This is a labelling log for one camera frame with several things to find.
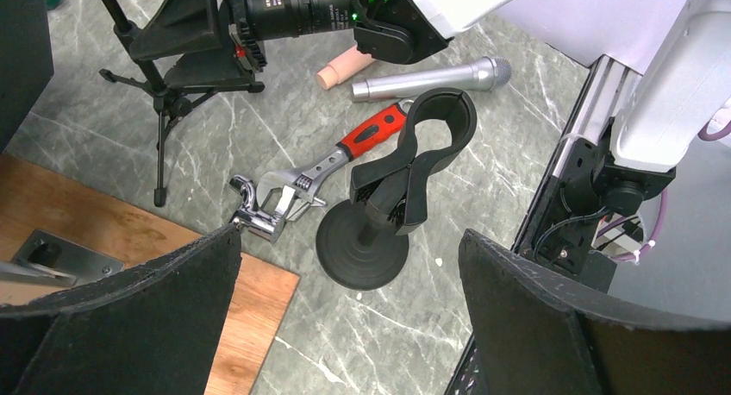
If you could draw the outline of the black clamp mic stand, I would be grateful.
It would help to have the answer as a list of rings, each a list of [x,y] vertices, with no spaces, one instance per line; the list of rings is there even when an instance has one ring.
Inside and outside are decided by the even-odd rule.
[[[451,143],[419,152],[415,128],[429,120],[446,124]],[[322,269],[349,289],[378,289],[402,271],[408,235],[428,219],[428,178],[468,145],[478,114],[466,91],[442,87],[422,93],[399,124],[395,150],[352,169],[349,198],[328,211],[316,233]]]

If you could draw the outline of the red handled adjustable wrench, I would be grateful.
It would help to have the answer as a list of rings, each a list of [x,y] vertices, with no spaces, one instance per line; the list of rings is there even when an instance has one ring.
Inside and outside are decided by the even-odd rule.
[[[242,202],[229,222],[276,242],[287,223],[297,221],[310,208],[327,204],[318,192],[330,175],[400,131],[413,102],[406,98],[380,110],[308,165],[266,172],[258,184],[235,174],[229,185]]]

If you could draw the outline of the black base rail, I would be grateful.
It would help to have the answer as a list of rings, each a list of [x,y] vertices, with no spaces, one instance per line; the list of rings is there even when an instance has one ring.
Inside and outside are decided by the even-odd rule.
[[[597,390],[563,286],[606,292],[615,264],[592,252],[606,191],[592,173],[612,117],[638,75],[603,55],[591,66],[510,249],[467,230],[459,270],[473,332],[449,394],[570,394]]]

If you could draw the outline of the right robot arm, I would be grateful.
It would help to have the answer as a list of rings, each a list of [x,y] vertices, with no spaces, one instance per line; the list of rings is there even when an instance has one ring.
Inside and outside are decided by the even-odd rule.
[[[259,177],[281,167],[302,166],[376,110],[354,103],[347,85],[316,86],[316,70],[355,42],[340,24],[329,27],[274,16],[262,45],[266,89],[242,92],[208,105],[203,123],[187,124],[166,145],[172,170],[216,179],[242,172]],[[443,173],[464,185],[482,179],[540,175],[578,96],[587,70],[535,35],[491,15],[460,34],[449,47],[414,65],[378,62],[365,70],[375,78],[455,66],[480,56],[503,56],[513,66],[506,87],[475,91],[479,122],[472,141]]]

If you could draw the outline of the silver microphone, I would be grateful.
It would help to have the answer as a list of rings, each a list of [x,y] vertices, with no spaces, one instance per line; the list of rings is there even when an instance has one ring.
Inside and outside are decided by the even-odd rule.
[[[351,85],[351,100],[355,103],[370,103],[417,97],[439,87],[491,91],[506,85],[511,76],[512,66],[506,59],[483,57],[458,66],[369,78]]]

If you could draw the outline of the blue network switch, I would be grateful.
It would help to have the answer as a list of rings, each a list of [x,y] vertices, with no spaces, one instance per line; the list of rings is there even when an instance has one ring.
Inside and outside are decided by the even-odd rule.
[[[1,149],[52,76],[46,0],[1,0]]]

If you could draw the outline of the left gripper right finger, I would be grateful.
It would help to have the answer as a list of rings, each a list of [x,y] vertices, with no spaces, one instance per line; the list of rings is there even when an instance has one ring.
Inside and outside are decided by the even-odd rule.
[[[632,304],[468,229],[459,274],[489,394],[727,394],[730,326]]]

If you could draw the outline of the pink microphone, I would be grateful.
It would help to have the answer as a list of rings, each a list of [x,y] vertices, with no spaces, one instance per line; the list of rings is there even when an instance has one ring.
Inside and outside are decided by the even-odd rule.
[[[329,90],[361,72],[376,60],[368,53],[362,53],[356,47],[350,47],[344,53],[330,60],[317,74],[316,83]]]

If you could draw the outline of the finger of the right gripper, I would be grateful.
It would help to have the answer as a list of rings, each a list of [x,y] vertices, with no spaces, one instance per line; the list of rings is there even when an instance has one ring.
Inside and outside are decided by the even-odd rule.
[[[260,93],[265,89],[255,74],[242,69],[233,50],[224,48],[182,55],[165,74],[171,88],[196,88],[198,93],[216,91],[248,91]]]
[[[221,0],[164,0],[130,45],[135,60],[158,60],[223,46]]]

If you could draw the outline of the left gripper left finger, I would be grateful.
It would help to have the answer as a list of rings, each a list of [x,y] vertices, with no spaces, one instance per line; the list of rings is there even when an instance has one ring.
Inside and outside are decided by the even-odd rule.
[[[1,308],[4,394],[202,394],[241,267],[232,225]]]

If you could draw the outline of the black tripod mic stand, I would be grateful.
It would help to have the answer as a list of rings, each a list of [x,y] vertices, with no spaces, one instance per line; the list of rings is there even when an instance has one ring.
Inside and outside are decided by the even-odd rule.
[[[131,53],[131,45],[141,30],[128,19],[117,0],[101,0],[114,21],[114,33],[127,53]],[[157,177],[153,190],[153,203],[156,207],[166,204],[167,188],[165,185],[165,149],[166,139],[175,126],[189,115],[196,107],[213,97],[218,90],[215,87],[171,87],[160,75],[157,66],[151,60],[132,61],[138,66],[145,80],[138,81],[116,75],[108,69],[99,74],[110,83],[121,83],[143,90],[153,99],[153,110],[158,115]]]

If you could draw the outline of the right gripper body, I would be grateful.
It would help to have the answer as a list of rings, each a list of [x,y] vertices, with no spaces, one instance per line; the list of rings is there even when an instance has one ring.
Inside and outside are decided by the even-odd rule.
[[[234,55],[241,69],[248,72],[262,72],[267,65],[262,43],[258,41],[247,22],[246,0],[227,0],[231,23],[229,36],[234,42]]]

